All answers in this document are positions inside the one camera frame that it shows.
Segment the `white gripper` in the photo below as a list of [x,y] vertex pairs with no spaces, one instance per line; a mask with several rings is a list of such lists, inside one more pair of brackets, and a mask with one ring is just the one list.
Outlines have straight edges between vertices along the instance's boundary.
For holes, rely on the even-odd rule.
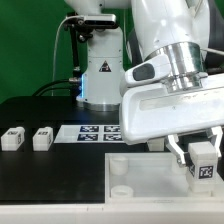
[[156,56],[125,72],[120,83],[119,110],[121,135],[132,145],[165,137],[165,146],[186,166],[177,134],[206,130],[207,137],[221,157],[224,126],[224,73],[196,77],[201,86],[170,92],[165,79],[171,72],[166,55]]

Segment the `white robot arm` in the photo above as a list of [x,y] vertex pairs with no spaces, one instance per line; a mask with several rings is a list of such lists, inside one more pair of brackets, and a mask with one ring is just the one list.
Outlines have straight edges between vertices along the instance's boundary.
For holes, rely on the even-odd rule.
[[224,72],[203,71],[208,49],[209,0],[125,0],[132,8],[142,65],[121,81],[120,128],[132,145],[164,137],[182,166],[220,157]]

